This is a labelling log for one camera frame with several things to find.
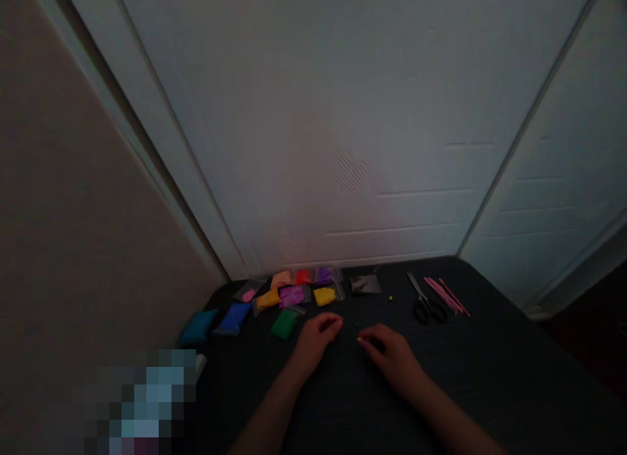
pink sculpting tool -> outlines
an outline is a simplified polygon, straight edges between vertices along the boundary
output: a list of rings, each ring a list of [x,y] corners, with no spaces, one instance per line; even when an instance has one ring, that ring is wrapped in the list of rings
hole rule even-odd
[[[435,280],[430,277],[423,277],[425,282],[427,282],[432,289],[436,291],[440,298],[451,308],[455,315],[457,316],[457,311],[462,311],[461,308],[457,305],[457,303],[444,291],[444,289],[437,283]]]
[[[455,296],[455,294],[453,294],[453,292],[451,292],[451,289],[449,289],[449,287],[447,287],[447,285],[444,283],[444,281],[442,279],[439,279],[440,282],[442,282],[442,285],[444,287],[446,287],[446,290],[448,291],[449,294],[451,294],[451,296],[455,299],[455,301],[457,302],[457,304],[464,310],[465,314],[467,314],[468,316],[470,316],[470,313],[468,313],[468,310],[462,305],[462,302],[459,301],[459,299]]]

yellow clay piece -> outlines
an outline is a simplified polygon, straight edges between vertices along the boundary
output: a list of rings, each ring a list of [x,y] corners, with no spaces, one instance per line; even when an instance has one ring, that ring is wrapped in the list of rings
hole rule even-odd
[[[329,305],[333,300],[335,300],[334,289],[316,289],[313,291],[313,295],[315,296],[315,302],[318,306]]]
[[[283,271],[278,274],[274,274],[272,278],[272,283],[270,284],[271,289],[278,289],[279,287],[286,287],[292,283],[292,272],[291,271]]]
[[[279,297],[279,289],[271,289],[269,292],[264,293],[257,299],[257,308],[259,311],[275,306],[281,303]]]

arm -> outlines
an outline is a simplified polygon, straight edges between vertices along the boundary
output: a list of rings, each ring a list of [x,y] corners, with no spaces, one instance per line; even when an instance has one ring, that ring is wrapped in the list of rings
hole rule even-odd
[[[384,353],[370,343],[376,338]],[[387,326],[364,329],[359,344],[394,390],[419,411],[444,445],[455,454],[503,454],[504,450],[433,383],[414,357],[407,340]]]
[[[327,345],[335,340],[342,323],[341,316],[334,313],[321,313],[305,323],[292,356],[229,455],[280,453],[300,389],[320,363]]]

white door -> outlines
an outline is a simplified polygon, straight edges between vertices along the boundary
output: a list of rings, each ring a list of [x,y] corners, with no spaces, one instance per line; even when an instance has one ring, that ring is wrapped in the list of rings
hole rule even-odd
[[[454,255],[586,0],[123,0],[248,269]]]
[[[627,14],[598,0],[461,257],[521,308],[627,218]]]

left hand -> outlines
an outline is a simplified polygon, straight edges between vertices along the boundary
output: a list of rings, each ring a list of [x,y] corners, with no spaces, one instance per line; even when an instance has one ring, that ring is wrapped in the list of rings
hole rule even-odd
[[[308,320],[302,327],[298,342],[288,365],[303,379],[307,379],[314,372],[325,349],[335,340],[342,329],[344,321],[335,313],[320,313]]]

